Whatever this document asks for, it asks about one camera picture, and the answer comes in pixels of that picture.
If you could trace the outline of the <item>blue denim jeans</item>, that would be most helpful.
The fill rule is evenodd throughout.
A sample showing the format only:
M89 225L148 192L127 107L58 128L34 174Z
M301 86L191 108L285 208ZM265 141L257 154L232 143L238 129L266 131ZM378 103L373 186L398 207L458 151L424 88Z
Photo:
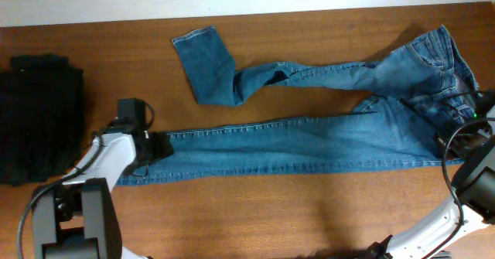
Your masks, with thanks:
M438 137L471 119L478 83L446 27L376 62L239 70L213 26L172 41L200 104L242 105L262 87L366 90L349 114L171 131L173 154L122 176L122 186L210 176L376 172L439 165Z

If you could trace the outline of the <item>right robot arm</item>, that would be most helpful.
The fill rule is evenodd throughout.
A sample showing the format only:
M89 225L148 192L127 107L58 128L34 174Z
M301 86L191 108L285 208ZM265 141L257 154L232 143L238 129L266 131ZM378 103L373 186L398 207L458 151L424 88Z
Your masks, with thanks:
M362 258L434 258L460 238L494 225L494 90L480 92L474 118L443 141L449 197L411 229L371 244Z

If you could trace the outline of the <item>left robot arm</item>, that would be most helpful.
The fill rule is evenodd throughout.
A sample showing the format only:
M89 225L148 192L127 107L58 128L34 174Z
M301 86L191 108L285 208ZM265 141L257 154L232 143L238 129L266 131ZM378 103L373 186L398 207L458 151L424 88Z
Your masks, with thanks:
M118 115L94 134L91 147L61 179L39 187L23 217L32 218L34 256L140 259L124 247L111 191L122 177L149 175L149 166L173 154L169 136L151 132L153 108L120 99Z

